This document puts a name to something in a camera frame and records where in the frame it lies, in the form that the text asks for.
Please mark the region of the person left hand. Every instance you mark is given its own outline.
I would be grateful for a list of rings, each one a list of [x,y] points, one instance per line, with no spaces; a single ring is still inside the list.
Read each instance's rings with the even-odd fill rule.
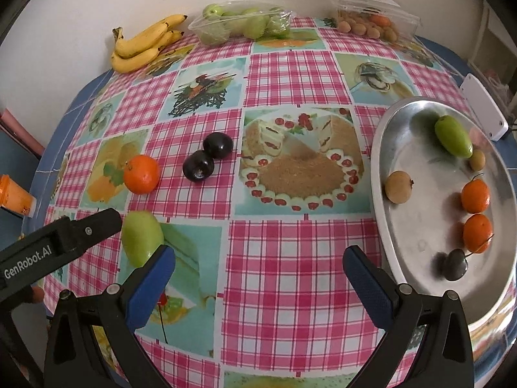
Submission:
[[[32,295],[30,303],[38,304],[41,303],[45,298],[45,291],[39,286],[32,287]]]

